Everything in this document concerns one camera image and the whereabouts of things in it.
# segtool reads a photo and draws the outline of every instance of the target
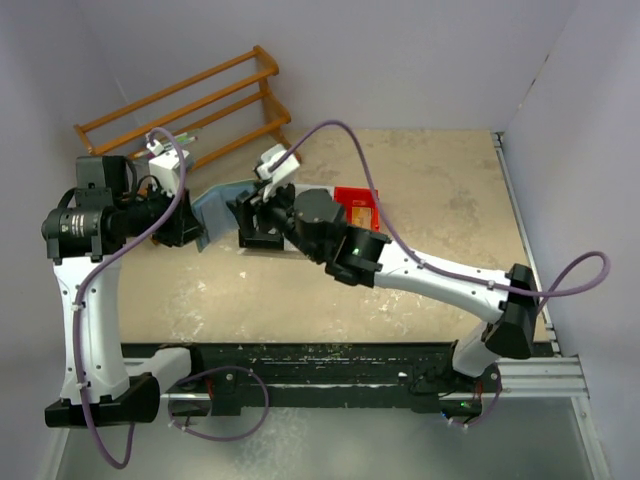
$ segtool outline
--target beige floor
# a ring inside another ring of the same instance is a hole
[[[358,136],[381,200],[410,245],[478,267],[526,263],[488,132],[362,130]],[[250,178],[272,144],[265,138],[194,172],[192,192]],[[322,131],[301,151],[296,181],[365,186],[342,132]],[[295,253],[246,252],[235,234],[202,254],[193,245],[143,244],[125,257],[120,287],[124,342],[451,341],[477,323],[418,295],[338,284]],[[544,340],[538,324],[536,338]]]

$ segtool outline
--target white bracket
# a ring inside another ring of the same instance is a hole
[[[283,145],[277,144],[260,156],[261,163],[256,168],[256,173],[261,180],[270,180],[270,183],[264,188],[263,200],[267,200],[271,195],[275,194],[278,187],[292,183],[296,170],[300,168],[300,163],[296,156],[289,155],[274,172],[269,171],[286,151],[287,149]]]
[[[127,365],[131,377],[150,373],[158,381],[160,393],[164,393],[191,372],[191,354],[183,347],[161,348],[153,357],[136,365]]]
[[[98,265],[89,257],[74,257],[65,258],[61,265],[53,267],[64,310],[66,371],[60,398],[69,399],[72,405],[80,404],[74,363],[72,304],[76,285],[80,285]],[[129,388],[118,324],[117,294],[121,265],[122,261],[116,260],[91,282],[85,293],[85,307],[80,309],[81,355],[86,379],[90,383],[87,391],[91,403],[98,403],[104,395],[118,398]]]
[[[506,272],[462,265],[416,251],[422,260],[449,272],[481,278],[495,284],[508,284]],[[378,262],[382,270],[374,277],[376,287],[395,288],[417,293],[462,308],[486,323],[495,323],[502,316],[500,302],[506,301],[505,291],[455,280],[418,265],[397,242],[385,245]]]
[[[195,163],[193,157],[187,150],[182,150],[184,159],[187,162],[187,169],[191,168]],[[174,150],[167,150],[149,160],[149,173],[155,176],[165,195],[173,197],[178,193],[180,185],[180,159],[178,153]]]

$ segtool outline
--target blue cloth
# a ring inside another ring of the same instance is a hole
[[[253,180],[215,185],[193,202],[193,213],[205,228],[205,233],[196,240],[199,252],[226,233],[238,230],[238,222],[227,202],[235,200],[245,190],[254,190]]]

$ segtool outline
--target red box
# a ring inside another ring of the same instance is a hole
[[[374,232],[380,231],[378,209],[371,196],[371,190],[368,188],[335,187],[333,199],[344,205],[349,223],[368,228]]]

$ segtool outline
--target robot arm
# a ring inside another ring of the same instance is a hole
[[[156,184],[147,188],[146,195],[138,194],[139,184],[127,186],[126,161],[119,156],[78,158],[75,207],[62,202],[42,225],[47,256],[54,262],[63,303],[66,347],[60,400],[45,410],[50,427],[85,425],[74,363],[75,289],[100,263],[122,248],[128,237],[139,235],[153,224],[178,193],[175,151],[149,162]],[[182,246],[203,231],[191,212],[189,193],[185,191],[179,207],[153,238],[167,246]],[[117,303],[120,268],[119,260],[113,262],[93,280],[80,312],[86,391],[98,426],[152,421],[160,394],[189,375],[193,364],[189,349],[167,348],[142,365],[125,367]]]
[[[468,379],[483,374],[499,357],[532,355],[537,305],[531,297],[455,280],[424,269],[387,235],[349,225],[342,205],[323,189],[296,195],[290,182],[298,167],[291,156],[269,173],[280,155],[273,153],[256,168],[259,180],[228,203],[240,227],[243,245],[264,245],[274,229],[325,272],[347,285],[413,292],[462,308],[483,323],[452,348],[450,373]],[[509,272],[485,270],[415,252],[450,272],[535,290],[531,269],[514,265]]]
[[[287,238],[310,260],[325,264],[325,272],[346,285],[393,288],[428,296],[467,310],[484,323],[466,339],[455,342],[444,378],[451,385],[473,382],[498,357],[528,358],[533,346],[536,305],[468,282],[452,280],[422,269],[406,258],[384,234],[349,225],[344,207],[322,189],[295,194],[291,184],[298,167],[295,157],[269,172],[284,152],[272,149],[256,168],[252,191],[240,194],[228,206],[240,227],[241,241],[261,244],[271,232]],[[77,160],[76,206],[54,209],[42,227],[48,257],[54,261],[64,306],[66,372],[60,400],[45,410],[51,427],[83,426],[84,415],[76,380],[73,343],[72,293],[100,262],[123,247],[128,237],[139,235],[168,208],[177,192],[177,158],[165,152],[150,164],[155,187],[146,196],[138,186],[126,186],[124,157],[81,157]],[[193,216],[188,191],[180,207],[154,234],[167,246],[183,246],[204,233]],[[482,276],[495,283],[509,281],[534,289],[527,267],[515,265],[507,274],[480,270],[418,253],[449,271]],[[150,422],[164,393],[176,381],[196,373],[197,350],[172,347],[133,368],[124,365],[118,331],[117,290],[120,263],[114,262],[89,286],[81,310],[86,391],[98,426]]]

